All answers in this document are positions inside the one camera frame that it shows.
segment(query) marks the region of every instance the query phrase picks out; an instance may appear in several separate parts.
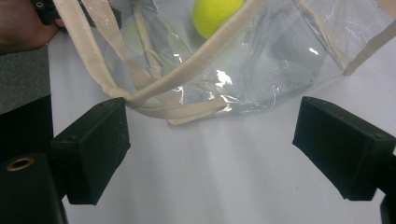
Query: clear plastic bag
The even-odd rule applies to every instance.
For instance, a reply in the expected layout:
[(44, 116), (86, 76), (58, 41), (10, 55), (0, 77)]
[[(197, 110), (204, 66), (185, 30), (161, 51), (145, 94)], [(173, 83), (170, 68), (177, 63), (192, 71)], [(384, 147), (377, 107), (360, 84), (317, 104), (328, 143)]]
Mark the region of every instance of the clear plastic bag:
[[(132, 13), (120, 30), (128, 52), (122, 56), (111, 44), (109, 37), (117, 34), (108, 31), (107, 23), (102, 26), (107, 37), (101, 31), (109, 42), (102, 48), (106, 67), (119, 89), (106, 91), (97, 82), (110, 96), (130, 101), (138, 112), (173, 124), (272, 109), (321, 81), (353, 73), (395, 36), (394, 19), (375, 0), (247, 0), (240, 11), (250, 10), (249, 15), (238, 11), (233, 16), (244, 18), (243, 26), (236, 27), (239, 23), (232, 17), (206, 42), (192, 27), (193, 1), (129, 0), (128, 4)], [(128, 65), (131, 61), (134, 69)], [(146, 82), (135, 82), (137, 67)], [(178, 73), (183, 69), (184, 75)], [(166, 86), (156, 85), (170, 77), (173, 81)], [(155, 86), (151, 90), (155, 94), (139, 98), (140, 104), (125, 93), (139, 95), (148, 86)], [(139, 107), (145, 102), (150, 105)], [(206, 108), (208, 102), (213, 106)], [(183, 105), (195, 106), (184, 109)], [(151, 113), (154, 107), (161, 113)]]

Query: black object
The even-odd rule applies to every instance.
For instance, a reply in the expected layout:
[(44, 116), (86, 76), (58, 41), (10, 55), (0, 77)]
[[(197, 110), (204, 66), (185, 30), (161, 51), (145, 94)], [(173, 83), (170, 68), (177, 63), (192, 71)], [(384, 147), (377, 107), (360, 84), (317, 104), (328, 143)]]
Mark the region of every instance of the black object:
[[(370, 201), (380, 188), (389, 202), (396, 202), (396, 157), (392, 154), (396, 138), (392, 135), (337, 105), (304, 97), (292, 143), (344, 198)], [(395, 206), (387, 209), (396, 213)]]
[[(37, 12), (38, 17), (40, 18), (41, 22), (44, 25), (51, 25), (54, 23), (55, 20), (60, 19), (61, 17), (58, 14), (58, 11), (56, 10), (55, 5), (53, 4), (52, 0), (31, 0), (33, 7), (35, 8), (35, 11)], [(87, 17), (88, 23), (90, 24), (91, 27), (95, 27), (95, 23), (93, 22), (92, 18), (90, 17), (90, 14), (87, 11), (87, 8), (84, 7), (84, 4), (82, 3), (81, 0), (78, 0), (82, 10), (84, 11), (85, 16)], [(119, 28), (121, 28), (122, 22), (121, 22), (121, 12), (112, 7), (111, 8), (113, 11), (113, 14), (116, 18), (117, 24)]]
[[(0, 123), (23, 119), (29, 126), (30, 119), (48, 119), (40, 118), (40, 108), (43, 115), (50, 113), (50, 101), (2, 115)], [(51, 141), (35, 132), (48, 133), (52, 123), (32, 122), (36, 126), (27, 129), (19, 124), (18, 134), (0, 135), (0, 150), (6, 152), (0, 164), (0, 223), (66, 223), (64, 195), (70, 203), (97, 204), (130, 147), (124, 100), (94, 106)], [(31, 145), (29, 136), (42, 140)], [(20, 155), (13, 157), (13, 149)]]

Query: person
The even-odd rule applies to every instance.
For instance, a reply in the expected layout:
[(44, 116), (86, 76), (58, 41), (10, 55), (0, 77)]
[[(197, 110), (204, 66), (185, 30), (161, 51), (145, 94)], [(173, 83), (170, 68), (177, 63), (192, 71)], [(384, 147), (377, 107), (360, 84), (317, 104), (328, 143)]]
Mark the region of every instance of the person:
[(0, 55), (40, 49), (64, 26), (44, 25), (30, 0), (0, 0)]

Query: white tabletop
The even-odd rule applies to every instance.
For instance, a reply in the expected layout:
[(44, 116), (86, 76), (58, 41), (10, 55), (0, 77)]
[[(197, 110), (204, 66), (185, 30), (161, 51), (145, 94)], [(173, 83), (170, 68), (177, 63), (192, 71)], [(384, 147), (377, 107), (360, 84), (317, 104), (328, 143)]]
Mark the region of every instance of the white tabletop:
[[(53, 126), (61, 132), (106, 99), (67, 34), (49, 44)], [(340, 105), (396, 135), (396, 39), (350, 77), (299, 94), (274, 110), (171, 127), (127, 109), (132, 147), (99, 204), (70, 205), (69, 223), (373, 224), (371, 202), (344, 200), (291, 144), (302, 96)]]

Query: tennis ball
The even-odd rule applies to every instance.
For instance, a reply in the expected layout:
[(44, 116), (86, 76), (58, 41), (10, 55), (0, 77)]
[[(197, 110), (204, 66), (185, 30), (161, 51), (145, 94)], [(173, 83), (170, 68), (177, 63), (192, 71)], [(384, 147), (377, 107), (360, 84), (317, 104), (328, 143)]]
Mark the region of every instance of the tennis ball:
[(244, 0), (196, 0), (192, 11), (195, 29), (208, 39), (243, 4)]

